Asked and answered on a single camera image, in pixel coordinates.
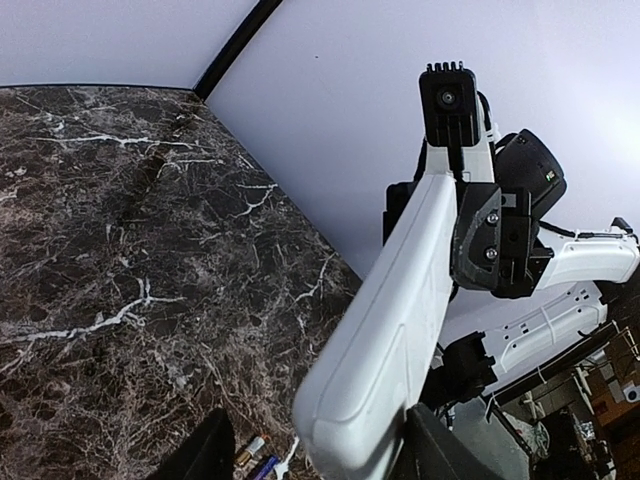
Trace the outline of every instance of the wire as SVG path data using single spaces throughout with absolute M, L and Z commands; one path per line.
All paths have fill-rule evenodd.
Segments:
M 502 147 L 506 147 L 507 143 L 509 143 L 514 138 L 516 138 L 517 135 L 518 135 L 517 133 L 509 133 L 509 134 L 505 135 L 504 137 L 502 137 L 500 140 L 498 140 L 498 143 L 496 143 L 496 150 L 498 150 L 498 149 L 500 149 Z
M 551 223 L 544 222 L 542 220 L 540 220 L 539 224 L 545 230 L 549 230 L 550 232 L 557 233 L 558 235 L 562 235 L 564 237 L 576 236 L 575 232 L 572 232 L 571 230 L 565 230 L 564 228 L 557 227 L 555 225 L 552 225 Z
M 482 109 L 484 110 L 484 128 L 489 131 L 493 127 L 493 125 L 491 125 L 491 108 L 489 107 L 489 100 L 487 100 L 487 97 L 485 97 L 482 92 L 478 92 L 478 98 L 480 99 Z
M 453 289 L 451 290 L 451 295 L 449 296 L 449 303 L 453 302 L 453 299 L 458 295 L 458 291 L 460 290 L 460 285 L 456 282 L 453 282 Z
M 282 0 L 260 0 L 253 7 L 194 87 L 193 90 L 198 97 L 206 100 L 211 95 L 233 62 L 281 3 Z

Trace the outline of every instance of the white plastic housing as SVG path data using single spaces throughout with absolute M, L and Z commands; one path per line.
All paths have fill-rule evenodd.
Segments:
M 296 431 L 325 478 L 383 479 L 395 460 L 451 294 L 456 214 L 453 178 L 425 175 L 296 394 Z
M 483 345 L 496 364 L 498 382 L 490 394 L 555 357 L 606 321 L 607 306 L 593 282 L 579 282 L 530 298 L 494 301 L 447 317 L 440 343 L 444 347 L 475 331 L 485 332 Z
M 602 233 L 619 233 L 624 238 L 574 239 L 541 229 L 538 239 L 545 247 L 553 249 L 554 257 L 536 288 L 543 290 L 553 285 L 589 280 L 614 283 L 629 280 L 640 263 L 638 242 L 616 227 Z

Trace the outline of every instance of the white wall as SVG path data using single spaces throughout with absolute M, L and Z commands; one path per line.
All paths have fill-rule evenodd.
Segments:
M 288 1 L 209 104 L 361 275 L 386 186 L 415 168 L 428 62 L 464 60 L 501 132 L 555 153 L 569 192 L 549 220 L 640 228 L 639 18 L 621 0 Z
M 192 87 L 254 4 L 3 0 L 0 86 Z M 622 0 L 289 0 L 210 106 L 361 275 L 384 190 L 415 167 L 427 62 L 464 60 L 501 131 L 529 127 L 562 161 L 551 220 L 640 225 L 638 18 Z
M 1 0 L 0 86 L 192 88 L 254 0 Z

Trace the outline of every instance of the marble countertop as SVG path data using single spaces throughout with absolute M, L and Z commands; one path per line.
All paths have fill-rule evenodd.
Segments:
M 216 406 L 284 456 L 358 285 L 192 93 L 0 90 L 0 478 L 142 479 Z

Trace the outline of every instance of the black camera module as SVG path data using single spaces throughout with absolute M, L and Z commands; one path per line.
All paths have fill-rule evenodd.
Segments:
M 420 96 L 429 145 L 471 147 L 480 141 L 473 72 L 462 63 L 427 65 L 420 75 Z

